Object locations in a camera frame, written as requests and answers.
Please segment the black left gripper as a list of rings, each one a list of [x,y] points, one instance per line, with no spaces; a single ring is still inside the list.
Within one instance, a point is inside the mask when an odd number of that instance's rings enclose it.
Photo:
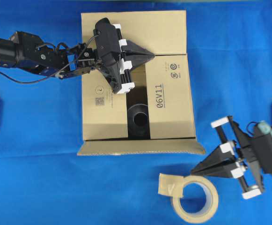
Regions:
[[[123,39],[121,25],[111,24],[108,18],[99,20],[93,33],[96,35],[97,69],[113,93],[128,93],[135,87],[131,79],[131,70],[154,59],[155,54],[130,40]]]

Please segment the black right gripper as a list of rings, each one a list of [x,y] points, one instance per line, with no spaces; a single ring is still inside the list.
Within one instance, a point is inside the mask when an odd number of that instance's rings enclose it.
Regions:
[[[272,126],[265,121],[252,124],[253,131],[244,132],[231,116],[212,122],[221,143],[191,175],[235,178],[244,199],[261,195],[265,190],[262,175],[272,176]]]

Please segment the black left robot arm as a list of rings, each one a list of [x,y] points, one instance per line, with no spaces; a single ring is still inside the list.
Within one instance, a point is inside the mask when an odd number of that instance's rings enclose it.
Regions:
[[[125,94],[134,87],[131,72],[155,55],[124,39],[120,24],[103,18],[95,24],[93,36],[82,44],[53,45],[39,36],[17,31],[9,39],[0,38],[0,67],[67,79],[98,70],[114,94]]]

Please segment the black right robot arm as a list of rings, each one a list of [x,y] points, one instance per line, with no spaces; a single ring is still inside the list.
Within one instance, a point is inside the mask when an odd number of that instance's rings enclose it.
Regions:
[[[213,121],[221,143],[191,175],[237,179],[244,199],[261,195],[265,190],[262,175],[272,176],[272,126],[265,121],[252,124],[252,132],[243,132],[232,116]]]

